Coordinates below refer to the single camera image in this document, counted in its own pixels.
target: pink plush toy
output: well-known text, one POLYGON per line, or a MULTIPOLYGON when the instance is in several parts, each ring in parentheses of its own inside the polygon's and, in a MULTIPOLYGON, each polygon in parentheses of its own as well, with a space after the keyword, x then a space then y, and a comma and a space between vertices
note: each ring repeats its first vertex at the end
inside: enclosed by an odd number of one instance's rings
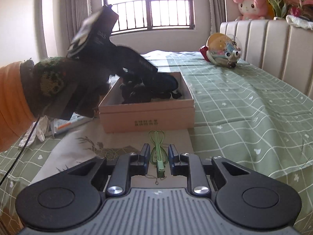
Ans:
POLYGON ((265 19, 267 15, 266 0, 234 0, 242 16, 237 20, 265 19))

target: metal screw cap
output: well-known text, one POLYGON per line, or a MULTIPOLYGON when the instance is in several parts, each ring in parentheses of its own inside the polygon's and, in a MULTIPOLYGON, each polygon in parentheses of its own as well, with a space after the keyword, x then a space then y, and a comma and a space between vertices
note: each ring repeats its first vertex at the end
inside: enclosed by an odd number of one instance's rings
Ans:
POLYGON ((120 186, 111 186, 108 188, 110 194, 120 194, 123 191, 123 188, 120 186))
POLYGON ((196 194, 206 194, 209 192, 209 188, 207 188, 206 186, 196 186, 193 191, 196 194))

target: pink cardboard box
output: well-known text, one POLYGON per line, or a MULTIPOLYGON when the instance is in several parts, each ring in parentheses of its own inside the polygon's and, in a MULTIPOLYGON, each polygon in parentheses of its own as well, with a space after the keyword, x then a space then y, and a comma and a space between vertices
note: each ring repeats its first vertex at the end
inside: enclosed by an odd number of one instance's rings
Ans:
POLYGON ((179 130, 194 127, 195 108, 190 89, 180 72, 170 73, 179 84, 180 99, 153 100, 121 104, 123 97, 117 80, 99 104, 99 116, 106 133, 150 130, 179 130))

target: white cloth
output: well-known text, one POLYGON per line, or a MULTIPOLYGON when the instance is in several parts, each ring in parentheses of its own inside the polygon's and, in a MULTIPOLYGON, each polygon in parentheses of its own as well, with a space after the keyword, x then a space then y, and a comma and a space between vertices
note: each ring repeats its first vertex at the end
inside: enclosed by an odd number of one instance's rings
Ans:
MULTIPOLYGON (((29 139, 26 147, 29 147, 35 141, 36 136, 38 137, 40 142, 44 142, 44 136, 47 132, 48 124, 49 124, 49 118, 47 116, 44 116, 44 117, 39 119, 39 122, 38 122, 35 130, 33 131, 32 135, 30 136, 30 139, 29 139)), ((24 138, 21 140, 21 142, 18 145, 19 147, 23 147, 25 145, 25 143, 29 137, 29 134, 32 131, 32 128, 34 127, 34 125, 35 125, 35 122, 32 123, 32 126, 25 133, 24 138)))
MULTIPOLYGON (((149 143, 151 150, 154 145, 150 142, 148 132, 110 133, 106 134, 99 119, 71 129, 52 150, 47 161, 34 177, 31 183, 38 182, 55 175, 79 163, 85 162, 105 152, 117 149, 133 149, 139 152, 144 143, 149 143)), ((179 153, 193 153, 188 130, 165 131, 164 144, 174 144, 179 153)), ((132 177, 132 187, 173 188, 185 187, 187 180, 183 176, 172 176, 169 164, 165 166, 165 179, 156 179, 156 167, 149 165, 148 176, 132 177)))
POLYGON ((308 30, 308 29, 313 30, 313 22, 306 21, 306 20, 301 19, 299 17, 287 15, 286 21, 291 26, 301 27, 301 28, 306 29, 306 30, 308 30))

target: transparent ball toy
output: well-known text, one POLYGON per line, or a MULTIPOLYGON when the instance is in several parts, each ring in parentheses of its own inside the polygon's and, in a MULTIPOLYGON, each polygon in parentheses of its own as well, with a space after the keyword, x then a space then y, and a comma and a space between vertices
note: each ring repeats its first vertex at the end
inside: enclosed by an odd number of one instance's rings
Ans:
POLYGON ((200 51, 207 61, 215 65, 235 68, 242 55, 242 46, 234 35, 215 33, 200 51))

